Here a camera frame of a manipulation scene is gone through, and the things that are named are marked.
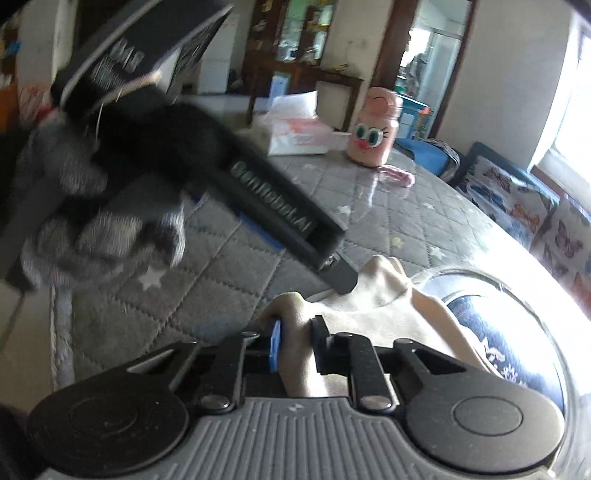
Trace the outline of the grey gloved left hand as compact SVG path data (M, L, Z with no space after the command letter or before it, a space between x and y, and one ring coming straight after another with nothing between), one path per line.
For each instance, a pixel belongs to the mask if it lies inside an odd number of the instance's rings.
M30 133L16 161L11 220L24 242L7 272L23 291L84 288L107 281L146 249L176 266L185 250L180 193L146 175L117 186L93 164L95 141L53 111Z

